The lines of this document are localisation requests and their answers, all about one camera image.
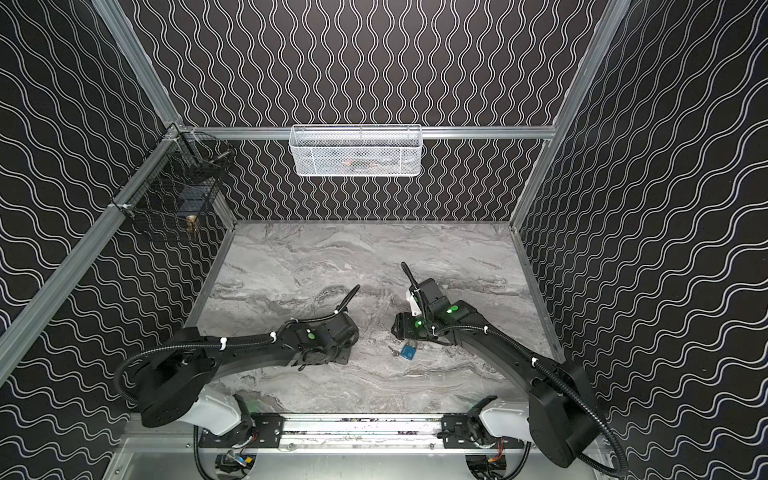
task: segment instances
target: gray marble surface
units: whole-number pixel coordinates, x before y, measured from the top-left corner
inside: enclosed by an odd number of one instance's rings
[[[409,311],[409,285],[432,277],[451,300],[478,308],[499,329],[550,354],[508,227],[454,223],[246,223],[227,254],[198,326],[215,336],[265,333],[291,316],[329,312],[357,283],[349,305],[360,328],[346,366],[270,367],[224,377],[253,410],[278,412],[464,412],[486,395],[525,400],[482,360],[454,346],[420,343],[395,357],[390,333]]]

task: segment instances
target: wavy line pattern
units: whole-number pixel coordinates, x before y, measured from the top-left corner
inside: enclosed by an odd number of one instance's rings
[[[121,0],[184,122],[552,124],[606,0]]]
[[[521,236],[631,478],[763,478],[768,4],[636,0]]]
[[[0,4],[0,334],[164,127],[88,0]]]
[[[418,177],[300,177],[284,141],[244,141],[222,186],[243,220],[511,217],[541,140],[426,141]]]
[[[215,215],[188,245],[124,224],[0,388],[1,479],[101,478],[129,417],[112,372],[183,326],[223,234]]]

